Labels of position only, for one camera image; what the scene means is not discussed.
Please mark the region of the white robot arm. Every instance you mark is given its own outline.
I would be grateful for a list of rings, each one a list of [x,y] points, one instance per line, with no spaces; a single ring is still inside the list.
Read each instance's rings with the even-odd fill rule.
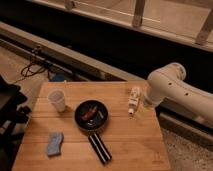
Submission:
[[[152,71],[147,78],[142,104],[155,108],[169,98],[213,123],[213,94],[184,82],[186,69],[180,63],[170,63]]]

